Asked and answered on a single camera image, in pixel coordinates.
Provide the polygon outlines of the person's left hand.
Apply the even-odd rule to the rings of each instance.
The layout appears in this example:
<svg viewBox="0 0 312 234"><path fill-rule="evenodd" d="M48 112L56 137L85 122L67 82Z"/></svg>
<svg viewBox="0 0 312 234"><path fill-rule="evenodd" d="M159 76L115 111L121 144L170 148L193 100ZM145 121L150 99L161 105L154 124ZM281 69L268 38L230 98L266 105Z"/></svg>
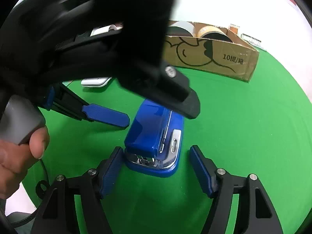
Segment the person's left hand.
<svg viewBox="0 0 312 234"><path fill-rule="evenodd" d="M46 126L33 132L27 144L1 140L1 199L6 200L19 189L28 170L43 157L49 142Z"/></svg>

